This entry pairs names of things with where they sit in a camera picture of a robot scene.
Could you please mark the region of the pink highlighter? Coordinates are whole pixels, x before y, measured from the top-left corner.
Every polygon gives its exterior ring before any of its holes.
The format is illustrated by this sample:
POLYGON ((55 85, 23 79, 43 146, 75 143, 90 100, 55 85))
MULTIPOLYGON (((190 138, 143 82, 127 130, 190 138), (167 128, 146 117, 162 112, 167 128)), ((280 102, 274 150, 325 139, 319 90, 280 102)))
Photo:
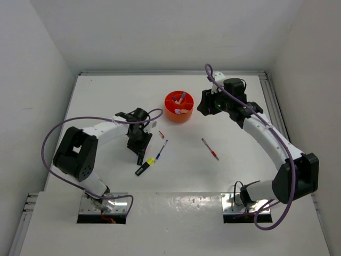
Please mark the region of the pink highlighter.
POLYGON ((137 165, 138 165, 138 166, 141 166, 141 165, 143 164, 144 155, 145 155, 145 152, 139 152, 139 153, 137 154, 137 165))

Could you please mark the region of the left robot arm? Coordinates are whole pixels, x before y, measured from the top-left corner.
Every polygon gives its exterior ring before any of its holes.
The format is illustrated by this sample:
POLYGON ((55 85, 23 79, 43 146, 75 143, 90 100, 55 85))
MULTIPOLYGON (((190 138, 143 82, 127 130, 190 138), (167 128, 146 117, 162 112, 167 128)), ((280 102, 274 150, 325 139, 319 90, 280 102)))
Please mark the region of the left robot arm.
POLYGON ((137 155, 137 165, 141 166, 152 138, 151 129, 156 126, 156 121, 142 108, 130 113, 119 112, 115 116, 116 120, 90 127, 68 128, 53 158, 55 167, 73 177, 82 190, 97 201, 110 192, 94 172, 98 147, 127 136, 127 148, 137 155))

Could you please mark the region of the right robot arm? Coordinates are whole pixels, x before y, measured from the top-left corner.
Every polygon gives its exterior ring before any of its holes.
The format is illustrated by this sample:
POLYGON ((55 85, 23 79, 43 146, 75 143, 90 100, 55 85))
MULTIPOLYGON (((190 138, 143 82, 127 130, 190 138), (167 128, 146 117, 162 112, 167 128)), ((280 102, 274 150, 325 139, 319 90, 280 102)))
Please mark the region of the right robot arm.
POLYGON ((202 91, 197 110, 203 115, 226 112, 238 126, 251 135, 269 155, 277 174, 273 180, 243 185, 239 202, 248 206, 267 199, 287 204, 315 192, 318 188, 319 160, 291 144, 269 121, 262 108, 247 101, 246 82, 214 73, 211 89, 202 91))

